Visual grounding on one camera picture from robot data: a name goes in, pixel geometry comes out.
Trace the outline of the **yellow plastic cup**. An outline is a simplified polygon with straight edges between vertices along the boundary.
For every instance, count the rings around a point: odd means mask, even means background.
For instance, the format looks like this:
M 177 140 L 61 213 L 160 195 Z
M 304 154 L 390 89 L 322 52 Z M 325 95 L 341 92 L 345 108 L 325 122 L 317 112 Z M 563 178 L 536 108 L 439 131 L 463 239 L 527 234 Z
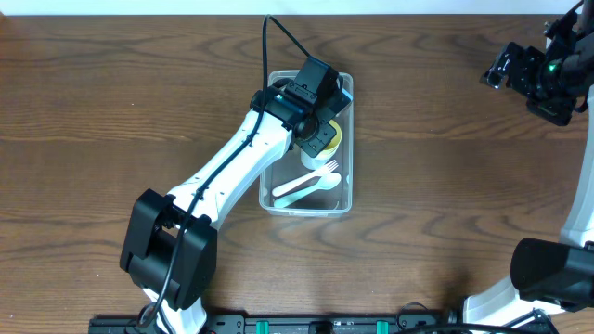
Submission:
M 326 148 L 320 152 L 323 157 L 331 157 L 338 149 L 342 141 L 342 129 L 334 120 L 329 122 L 329 125 L 335 130 L 335 136 L 332 137 Z

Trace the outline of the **white plastic cup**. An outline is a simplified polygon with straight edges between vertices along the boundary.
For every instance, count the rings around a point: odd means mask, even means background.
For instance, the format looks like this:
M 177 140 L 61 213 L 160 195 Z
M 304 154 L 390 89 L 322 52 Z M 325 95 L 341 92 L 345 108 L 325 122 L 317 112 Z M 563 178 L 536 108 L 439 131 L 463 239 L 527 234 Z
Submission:
M 305 151 L 301 150 L 300 158 L 301 163 L 305 168 L 316 170 L 329 162 L 332 155 L 329 152 L 321 151 L 315 157 L 311 157 Z

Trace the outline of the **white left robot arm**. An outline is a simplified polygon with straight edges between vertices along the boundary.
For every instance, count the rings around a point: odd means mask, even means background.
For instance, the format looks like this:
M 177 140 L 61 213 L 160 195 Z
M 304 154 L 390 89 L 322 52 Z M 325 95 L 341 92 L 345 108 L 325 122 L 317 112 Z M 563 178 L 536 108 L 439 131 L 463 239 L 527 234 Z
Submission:
M 136 200 L 120 267 L 151 299 L 136 318 L 140 332 L 200 332 L 220 225 L 291 144 L 326 147 L 329 121 L 352 101 L 338 83 L 310 91 L 283 79 L 254 94 L 238 131 L 198 172 L 165 195 L 148 189 Z

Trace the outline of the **white plastic fork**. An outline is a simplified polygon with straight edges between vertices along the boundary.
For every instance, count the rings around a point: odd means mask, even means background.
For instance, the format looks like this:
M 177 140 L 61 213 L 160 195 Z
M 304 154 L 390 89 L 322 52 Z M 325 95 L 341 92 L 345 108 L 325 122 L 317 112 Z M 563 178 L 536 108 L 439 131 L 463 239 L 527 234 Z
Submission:
M 274 197 L 280 197 L 281 195 L 288 193 L 290 190 L 303 184 L 306 181 L 309 181 L 312 178 L 322 177 L 324 175 L 327 175 L 327 174 L 333 172 L 338 166 L 339 166 L 339 163 L 336 160 L 327 162 L 326 164 L 317 168 L 316 170 L 312 171 L 311 173 L 305 174 L 305 175 L 300 176 L 296 179 L 293 179 L 281 186 L 275 187 L 272 190 L 272 195 Z

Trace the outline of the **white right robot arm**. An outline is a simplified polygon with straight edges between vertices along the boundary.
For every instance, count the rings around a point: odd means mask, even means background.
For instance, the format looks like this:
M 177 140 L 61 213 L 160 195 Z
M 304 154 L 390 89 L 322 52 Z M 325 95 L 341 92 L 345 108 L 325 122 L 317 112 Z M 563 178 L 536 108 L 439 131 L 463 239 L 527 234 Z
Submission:
M 593 111 L 593 44 L 551 41 L 541 52 L 505 46 L 484 74 L 484 84 L 502 84 L 526 96 L 528 108 L 565 126 L 574 112 Z M 461 319 L 473 330 L 524 324 L 546 315 L 577 312 L 593 305 L 593 137 L 587 137 L 578 187 L 556 242 L 524 238 L 511 258 L 510 274 L 490 289 L 466 298 Z

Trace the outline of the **light green plastic spoon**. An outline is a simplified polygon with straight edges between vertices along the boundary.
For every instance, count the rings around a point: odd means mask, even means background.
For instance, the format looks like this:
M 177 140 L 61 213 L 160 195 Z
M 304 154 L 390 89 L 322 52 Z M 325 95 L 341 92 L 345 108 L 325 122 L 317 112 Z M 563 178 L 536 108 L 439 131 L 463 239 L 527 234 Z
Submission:
M 332 190 L 342 181 L 342 176 L 339 173 L 330 173 L 321 176 L 318 181 L 309 187 L 303 188 L 299 191 L 293 192 L 287 196 L 276 199 L 274 201 L 275 208 L 286 208 L 292 203 L 318 191 L 318 190 Z

